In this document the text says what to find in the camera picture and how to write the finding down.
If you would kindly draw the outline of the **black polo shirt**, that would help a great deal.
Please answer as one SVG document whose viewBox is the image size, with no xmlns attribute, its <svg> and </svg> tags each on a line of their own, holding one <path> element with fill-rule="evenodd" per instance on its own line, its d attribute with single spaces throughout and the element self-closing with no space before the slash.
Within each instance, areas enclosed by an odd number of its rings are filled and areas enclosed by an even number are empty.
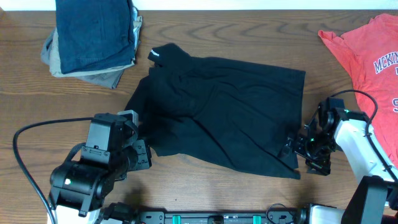
<svg viewBox="0 0 398 224">
<path fill-rule="evenodd" d="M 297 156 L 278 158 L 302 121 L 305 72 L 218 57 L 175 44 L 153 48 L 153 66 L 127 109 L 158 156 L 186 154 L 256 175 L 299 179 Z"/>
</svg>

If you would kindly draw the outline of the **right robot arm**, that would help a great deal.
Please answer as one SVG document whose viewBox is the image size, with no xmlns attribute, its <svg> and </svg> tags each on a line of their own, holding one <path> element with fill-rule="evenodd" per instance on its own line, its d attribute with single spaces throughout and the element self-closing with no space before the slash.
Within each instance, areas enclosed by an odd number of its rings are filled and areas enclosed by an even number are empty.
<svg viewBox="0 0 398 224">
<path fill-rule="evenodd" d="M 385 207 L 397 210 L 397 168 L 372 132 L 365 113 L 344 108 L 319 107 L 319 120 L 307 125 L 307 135 L 289 135 L 282 154 L 305 158 L 309 168 L 321 175 L 331 172 L 330 155 L 344 152 L 358 181 L 345 209 L 311 203 L 297 210 L 294 223 L 397 223 L 397 216 L 384 214 Z"/>
</svg>

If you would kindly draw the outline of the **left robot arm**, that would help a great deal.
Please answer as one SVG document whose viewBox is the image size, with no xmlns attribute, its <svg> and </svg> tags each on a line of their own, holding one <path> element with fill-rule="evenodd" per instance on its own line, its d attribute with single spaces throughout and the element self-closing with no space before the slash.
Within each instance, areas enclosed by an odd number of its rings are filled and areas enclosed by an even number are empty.
<svg viewBox="0 0 398 224">
<path fill-rule="evenodd" d="M 50 176 L 49 223 L 139 223 L 124 203 L 103 206 L 116 182 L 152 165 L 138 126 L 133 110 L 94 116 L 86 142 L 76 145 Z"/>
</svg>

